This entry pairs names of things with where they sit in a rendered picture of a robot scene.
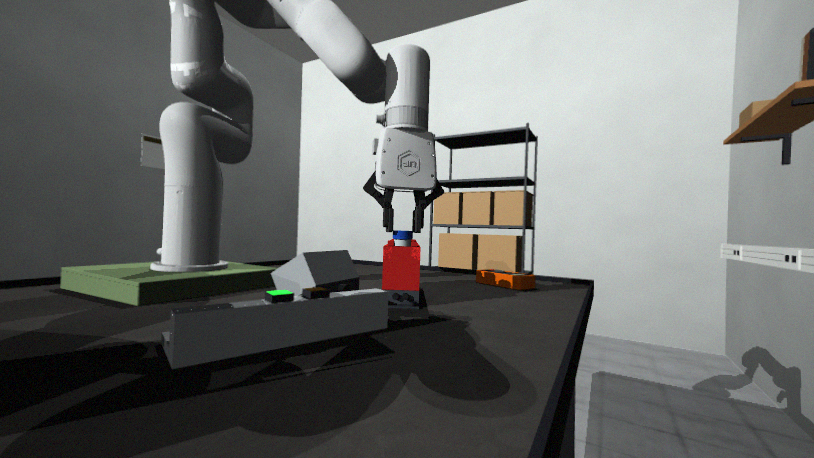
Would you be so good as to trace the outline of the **orange digital multimeter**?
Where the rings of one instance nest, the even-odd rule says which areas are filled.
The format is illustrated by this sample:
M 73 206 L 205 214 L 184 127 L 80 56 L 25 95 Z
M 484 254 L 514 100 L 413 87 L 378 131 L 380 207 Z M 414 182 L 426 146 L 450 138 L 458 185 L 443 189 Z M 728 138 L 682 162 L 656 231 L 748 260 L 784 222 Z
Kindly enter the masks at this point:
M 535 275 L 494 269 L 476 270 L 476 282 L 515 290 L 534 289 Z

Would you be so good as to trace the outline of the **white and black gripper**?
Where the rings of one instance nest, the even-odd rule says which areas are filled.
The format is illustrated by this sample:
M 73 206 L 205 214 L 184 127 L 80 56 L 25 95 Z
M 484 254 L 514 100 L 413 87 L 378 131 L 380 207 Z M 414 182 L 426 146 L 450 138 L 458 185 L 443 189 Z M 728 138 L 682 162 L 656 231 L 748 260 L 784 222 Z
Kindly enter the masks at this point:
M 377 189 L 384 191 L 383 195 L 374 188 L 374 184 Z M 432 189 L 433 192 L 425 197 L 425 192 Z M 381 129 L 375 171 L 363 190 L 383 208 L 383 227 L 386 227 L 386 232 L 393 232 L 394 209 L 391 202 L 394 191 L 414 192 L 416 206 L 412 231 L 421 233 L 421 228 L 424 227 L 424 209 L 444 194 L 437 180 L 433 133 L 414 124 L 394 124 Z

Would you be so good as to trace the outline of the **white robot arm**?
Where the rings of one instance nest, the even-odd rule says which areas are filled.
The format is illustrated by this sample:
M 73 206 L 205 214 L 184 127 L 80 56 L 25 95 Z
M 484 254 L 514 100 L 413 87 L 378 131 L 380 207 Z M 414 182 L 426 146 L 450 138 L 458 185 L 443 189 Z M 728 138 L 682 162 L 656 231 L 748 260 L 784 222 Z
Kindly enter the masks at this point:
M 385 101 L 385 113 L 376 115 L 383 128 L 414 124 L 428 129 L 430 57 L 425 49 L 398 45 L 383 60 L 331 0 L 267 1 L 169 0 L 173 84 L 212 110 L 178 102 L 161 115 L 163 239 L 157 250 L 161 261 L 151 263 L 152 270 L 228 268 L 228 262 L 220 261 L 223 178 L 218 162 L 237 164 L 249 155 L 253 92 L 224 59 L 214 2 L 247 27 L 292 29 L 358 100 Z

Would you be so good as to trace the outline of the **black table edge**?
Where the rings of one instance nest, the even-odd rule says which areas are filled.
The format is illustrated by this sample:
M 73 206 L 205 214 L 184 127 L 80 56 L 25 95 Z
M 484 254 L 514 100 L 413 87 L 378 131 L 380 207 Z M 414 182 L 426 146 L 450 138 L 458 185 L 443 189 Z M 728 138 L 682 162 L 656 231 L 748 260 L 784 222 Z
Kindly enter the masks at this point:
M 279 260 L 279 261 L 251 262 L 244 264 L 269 266 L 269 265 L 281 265 L 289 261 L 290 260 Z M 424 265 L 420 265 L 420 269 L 476 274 L 476 270 L 471 269 L 459 269 Z M 582 327 L 584 324 L 589 301 L 594 287 L 594 280 L 541 276 L 541 275 L 536 275 L 536 280 L 589 285 L 528 455 L 528 458 L 549 458 L 569 376 L 571 373 Z M 49 284 L 60 284 L 60 277 L 0 281 L 0 289 L 49 285 Z

